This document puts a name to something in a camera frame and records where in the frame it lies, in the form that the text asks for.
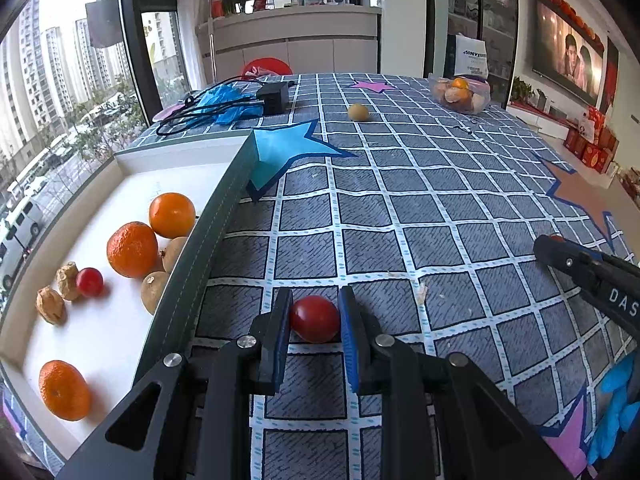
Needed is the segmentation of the blue gloved right hand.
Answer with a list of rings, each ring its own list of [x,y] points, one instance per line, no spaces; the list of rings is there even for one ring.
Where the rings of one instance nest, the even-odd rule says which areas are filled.
[[[605,460],[614,450],[620,431],[628,432],[639,411],[639,402],[629,401],[631,379],[639,377],[639,353],[637,350],[624,356],[603,377],[600,389],[611,393],[610,402],[598,423],[590,443],[587,463],[592,466],[599,458]]]

